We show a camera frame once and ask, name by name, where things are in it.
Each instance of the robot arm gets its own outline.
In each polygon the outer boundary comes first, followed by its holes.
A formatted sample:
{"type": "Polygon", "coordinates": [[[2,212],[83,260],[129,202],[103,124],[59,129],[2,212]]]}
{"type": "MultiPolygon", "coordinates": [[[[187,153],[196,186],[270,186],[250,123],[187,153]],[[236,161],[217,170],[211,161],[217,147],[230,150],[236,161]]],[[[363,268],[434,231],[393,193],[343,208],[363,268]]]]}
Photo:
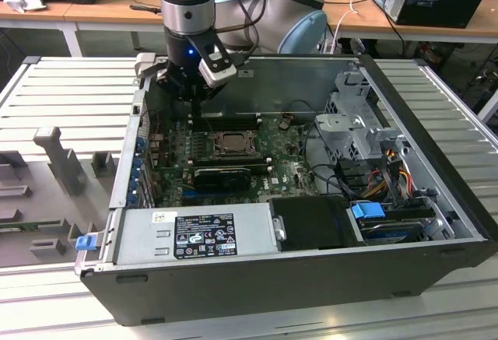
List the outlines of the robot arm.
{"type": "Polygon", "coordinates": [[[236,55],[228,54],[227,48],[246,51],[259,46],[277,53],[310,53],[327,22],[321,11],[323,0],[218,0],[217,3],[215,8],[215,0],[161,0],[168,76],[176,75],[174,83],[180,90],[177,98],[190,101],[193,114],[200,113],[200,102],[216,95],[220,86],[237,74],[236,66],[244,62],[244,56],[242,61],[234,60],[236,55]],[[258,23],[252,26],[251,21],[261,14],[258,23]]]}
{"type": "Polygon", "coordinates": [[[215,88],[236,74],[230,56],[214,32],[214,0],[161,0],[170,61],[187,74],[202,74],[215,88]]]}

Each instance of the blue latch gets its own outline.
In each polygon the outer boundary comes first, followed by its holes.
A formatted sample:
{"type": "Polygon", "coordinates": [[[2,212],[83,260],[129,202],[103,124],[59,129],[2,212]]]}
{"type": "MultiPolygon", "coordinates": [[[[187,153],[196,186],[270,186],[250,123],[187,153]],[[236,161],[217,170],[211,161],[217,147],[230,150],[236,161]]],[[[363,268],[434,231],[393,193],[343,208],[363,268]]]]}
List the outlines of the blue latch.
{"type": "Polygon", "coordinates": [[[130,188],[133,191],[136,190],[138,187],[139,187],[139,180],[137,179],[132,179],[130,181],[130,184],[128,185],[128,188],[130,188]]]}
{"type": "Polygon", "coordinates": [[[359,202],[351,210],[356,219],[385,218],[386,216],[379,202],[359,202]]]}
{"type": "Polygon", "coordinates": [[[128,205],[135,205],[137,203],[137,195],[134,193],[129,193],[126,195],[126,203],[128,205]]]}
{"type": "Polygon", "coordinates": [[[146,147],[146,140],[139,136],[137,138],[137,149],[144,149],[146,147]]]}
{"type": "Polygon", "coordinates": [[[142,167],[142,165],[143,165],[143,159],[139,159],[137,157],[133,158],[133,161],[132,161],[132,166],[133,167],[138,168],[138,167],[142,167]]]}
{"type": "Polygon", "coordinates": [[[96,235],[83,235],[76,239],[75,249],[77,251],[94,251],[96,250],[96,235]]]}

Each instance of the wooden desk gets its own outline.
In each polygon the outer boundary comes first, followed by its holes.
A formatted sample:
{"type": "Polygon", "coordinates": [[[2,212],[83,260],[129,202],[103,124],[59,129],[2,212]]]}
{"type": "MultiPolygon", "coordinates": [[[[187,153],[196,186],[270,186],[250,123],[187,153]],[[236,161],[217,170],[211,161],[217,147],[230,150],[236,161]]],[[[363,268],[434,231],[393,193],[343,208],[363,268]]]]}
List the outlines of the wooden desk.
{"type": "Polygon", "coordinates": [[[6,4],[0,4],[0,20],[22,21],[64,21],[64,14],[71,7],[71,3],[50,3],[46,9],[40,11],[26,11],[19,13],[12,11],[6,4]]]}
{"type": "MultiPolygon", "coordinates": [[[[352,0],[325,1],[350,2],[352,0]]],[[[352,13],[344,18],[339,28],[342,37],[397,39],[385,15],[374,2],[358,3],[354,5],[354,8],[359,14],[352,13]]],[[[342,15],[349,11],[349,6],[326,4],[324,11],[327,13],[328,22],[335,28],[342,15]]],[[[495,44],[498,42],[498,0],[482,0],[465,29],[426,26],[396,26],[396,29],[406,40],[495,44]]]]}
{"type": "MultiPolygon", "coordinates": [[[[137,2],[160,6],[160,0],[136,0],[137,2]]],[[[65,13],[66,21],[79,23],[139,23],[161,24],[163,17],[151,12],[130,9],[132,0],[97,0],[93,5],[73,4],[65,13]]]]}
{"type": "MultiPolygon", "coordinates": [[[[158,5],[159,0],[136,0],[158,5]]],[[[351,0],[326,0],[349,2],[351,0]]],[[[72,56],[82,56],[79,46],[80,30],[128,31],[134,47],[139,47],[137,32],[163,32],[161,16],[150,12],[133,11],[132,0],[97,0],[93,5],[49,3],[48,9],[20,14],[0,4],[0,26],[61,30],[72,56]]],[[[333,28],[349,9],[348,5],[327,4],[324,11],[333,28]]],[[[372,39],[397,40],[382,11],[373,2],[355,5],[359,15],[350,14],[342,22],[339,35],[372,39]]],[[[498,0],[483,0],[466,29],[422,26],[397,26],[405,40],[433,40],[441,42],[493,43],[498,42],[498,0]]]]}

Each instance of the floor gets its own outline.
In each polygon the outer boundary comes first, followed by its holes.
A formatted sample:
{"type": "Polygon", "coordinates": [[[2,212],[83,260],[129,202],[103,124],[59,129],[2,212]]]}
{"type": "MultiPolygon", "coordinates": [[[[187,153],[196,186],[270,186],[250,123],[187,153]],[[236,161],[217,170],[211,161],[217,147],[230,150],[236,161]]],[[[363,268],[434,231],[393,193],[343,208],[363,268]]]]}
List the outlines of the floor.
{"type": "MultiPolygon", "coordinates": [[[[57,30],[5,31],[19,49],[0,33],[0,89],[17,70],[25,55],[69,56],[64,37],[57,30]]],[[[141,51],[166,53],[163,34],[140,33],[139,36],[141,51]]],[[[138,53],[133,50],[130,33],[124,32],[81,32],[81,45],[88,56],[136,56],[138,53]]],[[[396,41],[379,41],[377,44],[379,53],[385,58],[395,57],[399,48],[400,44],[396,41]]],[[[467,44],[454,52],[440,75],[449,86],[460,92],[492,49],[491,44],[467,44]]],[[[475,87],[465,94],[465,101],[472,106],[481,92],[481,86],[475,87]]]]}

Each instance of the white cable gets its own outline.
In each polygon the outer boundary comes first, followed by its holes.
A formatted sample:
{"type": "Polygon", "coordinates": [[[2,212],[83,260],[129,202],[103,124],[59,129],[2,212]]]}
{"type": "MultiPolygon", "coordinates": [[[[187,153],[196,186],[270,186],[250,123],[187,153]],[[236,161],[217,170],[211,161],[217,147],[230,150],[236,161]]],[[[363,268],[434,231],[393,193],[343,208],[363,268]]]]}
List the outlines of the white cable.
{"type": "Polygon", "coordinates": [[[341,23],[342,21],[344,20],[344,18],[350,14],[350,13],[355,13],[355,14],[358,14],[358,11],[356,11],[353,7],[352,7],[352,1],[349,2],[349,11],[344,13],[341,17],[341,19],[339,20],[339,22],[337,23],[337,27],[335,28],[335,32],[334,32],[334,43],[332,43],[332,49],[330,51],[331,54],[334,54],[334,51],[335,51],[335,47],[337,46],[337,34],[339,32],[339,27],[341,27],[341,23]]]}
{"type": "Polygon", "coordinates": [[[344,18],[350,13],[355,13],[357,15],[359,14],[359,12],[352,7],[353,3],[356,3],[356,1],[352,0],[349,2],[349,11],[344,13],[344,15],[342,15],[341,19],[337,23],[337,27],[335,28],[334,38],[333,38],[334,43],[332,43],[332,49],[330,51],[331,54],[334,54],[335,48],[337,47],[337,39],[338,39],[337,34],[339,32],[339,27],[341,26],[341,23],[344,20],[344,18]]]}

